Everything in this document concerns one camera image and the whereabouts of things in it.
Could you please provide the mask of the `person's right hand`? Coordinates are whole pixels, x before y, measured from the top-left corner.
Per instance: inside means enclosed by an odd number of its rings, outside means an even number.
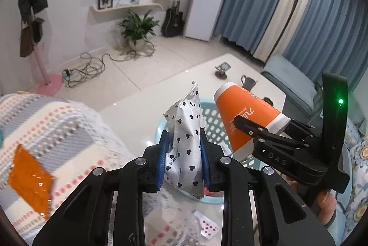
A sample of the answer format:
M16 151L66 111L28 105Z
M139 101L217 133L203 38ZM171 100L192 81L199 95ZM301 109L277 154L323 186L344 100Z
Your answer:
M294 179L286 176L279 172L279 175L291 186L291 189L300 195L301 189L298 187L299 183ZM319 212L317 213L317 219L322 225L328 227L334 220L334 215L337 207L337 200L333 196L330 189L321 191L316 198L317 206L319 207Z

